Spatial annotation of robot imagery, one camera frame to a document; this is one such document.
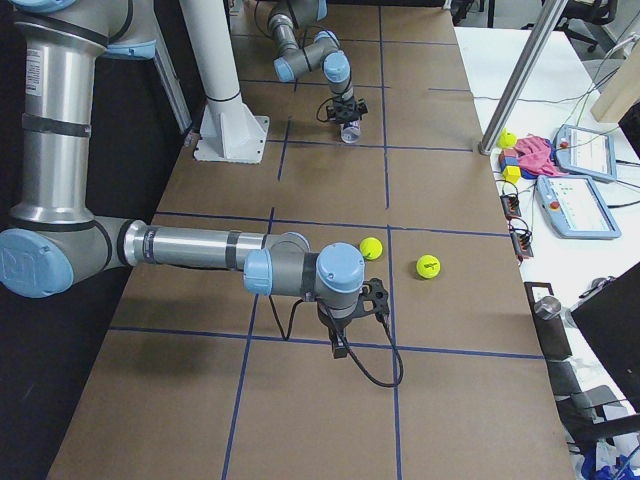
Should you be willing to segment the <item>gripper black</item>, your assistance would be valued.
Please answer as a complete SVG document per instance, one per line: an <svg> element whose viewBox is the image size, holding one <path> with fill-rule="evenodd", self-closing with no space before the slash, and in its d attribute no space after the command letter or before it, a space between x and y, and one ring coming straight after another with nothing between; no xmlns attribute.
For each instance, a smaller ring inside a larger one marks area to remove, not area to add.
<svg viewBox="0 0 640 480"><path fill-rule="evenodd" d="M364 99L356 100L354 97L333 99L326 107L327 120L333 123L349 123L360 121L368 113L368 106Z"/></svg>
<svg viewBox="0 0 640 480"><path fill-rule="evenodd" d="M342 359L348 356L348 347L338 337L345 337L345 329L355 318L357 313L356 305L345 309L335 309L329 307L323 299L316 301L317 314L322 324L324 324L332 337L332 355L334 359Z"/></svg>

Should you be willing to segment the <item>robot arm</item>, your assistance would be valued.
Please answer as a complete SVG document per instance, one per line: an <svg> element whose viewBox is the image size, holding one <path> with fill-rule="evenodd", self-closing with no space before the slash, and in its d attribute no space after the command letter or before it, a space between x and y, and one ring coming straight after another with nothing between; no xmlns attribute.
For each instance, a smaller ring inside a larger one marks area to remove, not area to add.
<svg viewBox="0 0 640 480"><path fill-rule="evenodd" d="M325 1L280 1L270 11L267 28L278 48L274 68L279 80L293 82L306 73L322 70L331 91L327 119L344 125L361 120L368 108L363 99L354 96L351 65L337 36L322 29L304 47L295 36L297 30L313 26L327 13Z"/></svg>
<svg viewBox="0 0 640 480"><path fill-rule="evenodd" d="M345 328L364 309L364 260L334 243L310 251L297 233L281 235L147 225L94 217L86 207L95 61L100 56L144 60L156 56L160 29L154 1L9 1L27 42L24 174L13 227L1 233L1 282L12 292L43 298L104 270L139 263L243 272L257 295L316 302L334 358L352 354ZM180 1L207 103L196 159L256 164L270 120L254 116L239 86L223 1ZM321 67L330 91L329 121L361 119L350 63L337 37L319 32L298 48L295 32L327 15L326 1L277 1L267 19L275 39L280 81Z"/></svg>

